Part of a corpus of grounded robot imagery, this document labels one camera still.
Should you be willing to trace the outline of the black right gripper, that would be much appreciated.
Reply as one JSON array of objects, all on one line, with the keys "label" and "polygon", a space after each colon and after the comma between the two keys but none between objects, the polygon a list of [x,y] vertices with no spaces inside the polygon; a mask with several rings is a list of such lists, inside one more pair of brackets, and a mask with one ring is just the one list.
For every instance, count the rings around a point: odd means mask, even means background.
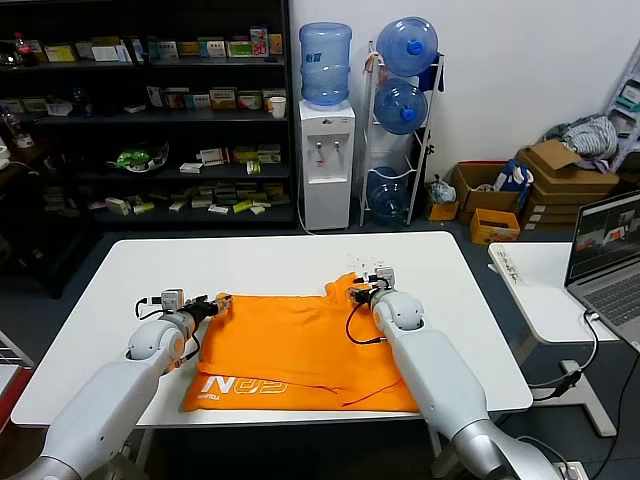
[{"label": "black right gripper", "polygon": [[357,305],[371,305],[374,296],[383,290],[377,284],[370,284],[367,277],[357,277],[355,284],[356,286],[348,288],[347,295],[349,300]]}]

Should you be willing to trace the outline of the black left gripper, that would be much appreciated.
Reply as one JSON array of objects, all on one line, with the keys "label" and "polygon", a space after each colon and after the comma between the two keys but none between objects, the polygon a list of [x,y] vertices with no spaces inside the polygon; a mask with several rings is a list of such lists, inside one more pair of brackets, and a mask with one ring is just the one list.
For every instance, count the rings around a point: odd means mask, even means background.
[{"label": "black left gripper", "polygon": [[185,312],[194,320],[204,320],[207,317],[222,315],[232,310],[233,296],[219,294],[215,301],[198,300],[185,305]]}]

